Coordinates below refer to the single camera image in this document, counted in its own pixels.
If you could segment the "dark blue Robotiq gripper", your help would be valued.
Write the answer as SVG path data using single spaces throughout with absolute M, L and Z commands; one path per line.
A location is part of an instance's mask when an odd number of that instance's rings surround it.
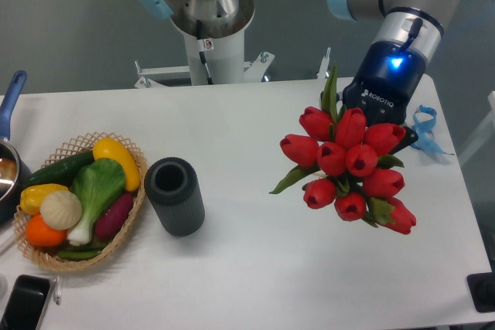
M 379 41 L 372 44 L 351 84 L 343 90 L 347 109 L 360 108 L 369 125 L 403 124 L 407 106 L 425 72 L 425 61 L 414 51 L 401 50 L 398 45 Z M 333 107 L 342 100 L 320 94 L 320 107 Z M 418 134 L 402 125 L 405 136 L 389 152 L 394 155 L 418 140 Z

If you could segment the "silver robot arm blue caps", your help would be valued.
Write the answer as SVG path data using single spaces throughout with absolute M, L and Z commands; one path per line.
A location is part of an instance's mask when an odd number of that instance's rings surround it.
M 381 19 L 382 25 L 352 83 L 346 108 L 368 124 L 403 125 L 408 104 L 461 0 L 326 0 L 339 19 Z

